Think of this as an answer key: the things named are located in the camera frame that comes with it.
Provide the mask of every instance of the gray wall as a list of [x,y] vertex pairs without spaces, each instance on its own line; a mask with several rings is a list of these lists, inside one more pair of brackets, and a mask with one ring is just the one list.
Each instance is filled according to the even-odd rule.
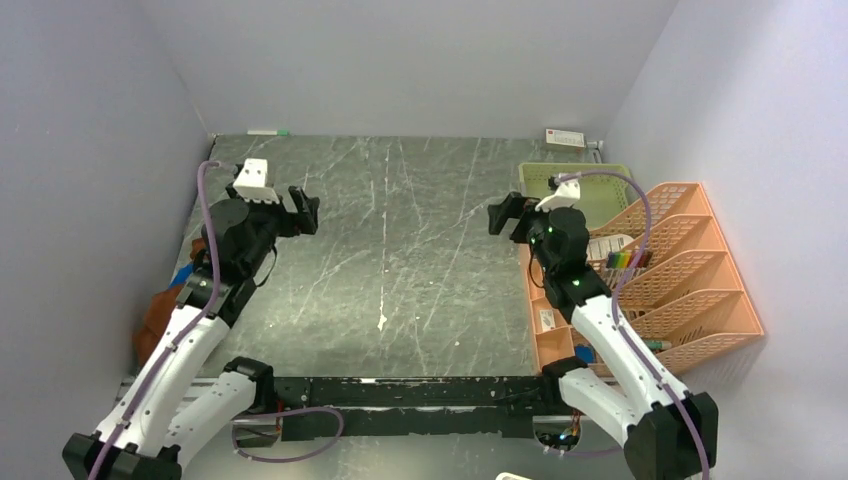
[[599,138],[677,0],[142,0],[209,130]]
[[646,187],[697,180],[767,330],[688,378],[718,478],[845,478],[848,4],[682,0],[607,137]]
[[206,132],[132,2],[0,2],[0,465],[66,478],[167,286]]

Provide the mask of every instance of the black base frame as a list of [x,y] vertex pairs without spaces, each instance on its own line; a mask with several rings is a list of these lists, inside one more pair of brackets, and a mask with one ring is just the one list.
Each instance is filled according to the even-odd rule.
[[[326,406],[345,420],[344,436],[500,433],[534,438],[533,417],[571,415],[553,401],[544,376],[507,377],[277,377],[284,408]],[[329,415],[286,418],[283,441],[331,437]]]

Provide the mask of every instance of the gray table surface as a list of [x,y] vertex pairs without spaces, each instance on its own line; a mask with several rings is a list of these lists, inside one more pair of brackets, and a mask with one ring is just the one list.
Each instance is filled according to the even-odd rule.
[[[210,158],[267,159],[278,191],[302,186],[321,198],[321,208],[317,235],[278,241],[267,285],[200,376],[217,376],[239,355],[282,376],[533,373],[516,247],[488,235],[485,207],[519,188],[519,163],[583,161],[579,154],[548,152],[536,140],[237,135],[218,137]],[[207,178],[210,201],[224,198],[231,177],[213,171]],[[195,205],[178,266],[200,221]],[[266,261],[259,275],[269,269]],[[584,439],[586,449],[609,445],[596,434]],[[213,442],[189,473],[244,462],[226,438],[216,441],[220,455],[234,458],[219,459]],[[629,478],[621,455],[563,461],[542,456],[533,441],[496,435],[343,439],[332,452],[298,466],[251,465],[257,475],[244,478],[265,478],[259,472],[270,467],[273,478],[305,480],[494,479],[510,465],[537,480],[578,472]]]

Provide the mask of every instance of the green plastic basket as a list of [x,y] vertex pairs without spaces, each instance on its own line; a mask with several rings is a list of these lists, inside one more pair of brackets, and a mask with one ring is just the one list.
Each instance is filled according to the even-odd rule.
[[[612,170],[630,176],[624,165],[597,163],[522,163],[518,166],[521,193],[528,197],[544,198],[551,194],[548,179],[558,173],[575,173],[583,170]],[[606,175],[592,175],[580,179],[580,201],[574,207],[586,215],[590,229],[606,225],[630,205],[627,183]]]

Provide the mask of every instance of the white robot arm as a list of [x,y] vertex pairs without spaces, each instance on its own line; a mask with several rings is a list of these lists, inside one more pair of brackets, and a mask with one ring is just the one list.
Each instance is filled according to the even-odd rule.
[[[297,211],[286,211],[268,179],[265,160],[246,160],[227,191],[229,199],[210,209],[203,205],[208,218],[202,235],[210,245],[211,222],[218,271],[213,272],[211,256],[198,254],[202,260],[130,390],[93,434],[74,434],[67,442],[62,456],[75,479],[180,478],[198,450],[234,417],[278,411],[273,369],[239,357],[227,364],[211,389],[177,414],[203,362],[256,291],[253,277],[274,251],[276,239],[314,234],[318,228],[319,200],[289,187]],[[220,276],[217,296],[213,273]],[[273,435],[263,436],[273,440]]]
[[[587,264],[586,218],[570,207],[579,199],[579,189],[568,181],[555,183],[555,192],[544,200],[512,192],[490,205],[489,233],[498,235],[509,218],[518,219],[510,239],[529,246],[531,261],[536,259],[544,274],[546,299],[589,340],[623,394],[576,357],[545,365],[543,375],[563,403],[592,418],[624,448],[636,478],[685,478],[701,472],[702,463],[715,464],[715,402],[706,393],[693,395],[666,371],[620,310],[614,318],[612,292]],[[701,460],[700,444],[707,462]]]

